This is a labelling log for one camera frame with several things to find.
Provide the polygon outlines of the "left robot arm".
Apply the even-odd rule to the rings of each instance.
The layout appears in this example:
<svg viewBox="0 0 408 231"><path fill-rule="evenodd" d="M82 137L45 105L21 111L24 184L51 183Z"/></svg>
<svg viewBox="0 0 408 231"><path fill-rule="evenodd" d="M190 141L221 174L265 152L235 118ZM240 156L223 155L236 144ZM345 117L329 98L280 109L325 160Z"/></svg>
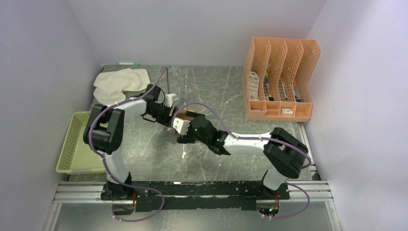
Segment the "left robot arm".
<svg viewBox="0 0 408 231"><path fill-rule="evenodd" d="M127 100L92 107L83 141L102 159L107 173L102 200L127 200L135 194L131 174L121 154L125 122L136 116L150 116L150 122L169 127L178 99L177 94L165 93L160 87L148 84L144 93Z"/></svg>

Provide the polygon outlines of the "yellow brown bear towel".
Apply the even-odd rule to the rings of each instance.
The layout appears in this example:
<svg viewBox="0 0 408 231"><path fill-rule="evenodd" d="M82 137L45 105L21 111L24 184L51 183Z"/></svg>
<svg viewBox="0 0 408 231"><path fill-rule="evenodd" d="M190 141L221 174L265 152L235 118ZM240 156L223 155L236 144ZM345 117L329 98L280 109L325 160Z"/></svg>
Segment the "yellow brown bear towel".
<svg viewBox="0 0 408 231"><path fill-rule="evenodd" d="M189 120L189 121L192 121L193 119L194 119L194 116L195 116L195 111L194 110L192 110L192 109L185 109L185 110L181 110L177 115L175 115L174 117L172 117L171 118L171 120L170 120L170 127L169 127L169 129L168 129L168 131L170 131L172 134L178 134L177 132L175 132L173 129L172 129L172 123L173 123L173 121L174 121L174 119L176 118L176 117L178 117L178 118L182 118L182 119L184 119L184 120Z"/></svg>

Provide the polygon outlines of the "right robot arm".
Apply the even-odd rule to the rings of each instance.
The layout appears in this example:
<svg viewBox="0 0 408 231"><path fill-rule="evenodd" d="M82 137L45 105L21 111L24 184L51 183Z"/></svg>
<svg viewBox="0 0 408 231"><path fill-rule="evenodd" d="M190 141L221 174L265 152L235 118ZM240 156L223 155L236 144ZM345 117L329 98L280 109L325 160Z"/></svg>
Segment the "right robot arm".
<svg viewBox="0 0 408 231"><path fill-rule="evenodd" d="M179 134L178 143L199 141L217 155L265 156L272 164L262 177L259 187L265 199L272 199L286 180L298 178L305 161L311 160L308 148L282 128L258 135L238 134L215 128L204 115L197 115L193 120L176 117L171 128Z"/></svg>

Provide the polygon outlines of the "white towel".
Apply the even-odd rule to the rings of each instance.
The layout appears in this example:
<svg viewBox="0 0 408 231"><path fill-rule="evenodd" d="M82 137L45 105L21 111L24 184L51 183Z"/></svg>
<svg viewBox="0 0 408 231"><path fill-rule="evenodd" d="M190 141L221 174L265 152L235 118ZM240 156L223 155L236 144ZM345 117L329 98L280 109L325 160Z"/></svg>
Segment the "white towel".
<svg viewBox="0 0 408 231"><path fill-rule="evenodd" d="M125 92L145 90L150 78L145 69L126 68L113 72L102 72L97 75L93 85L94 98L104 104L111 105L126 99Z"/></svg>

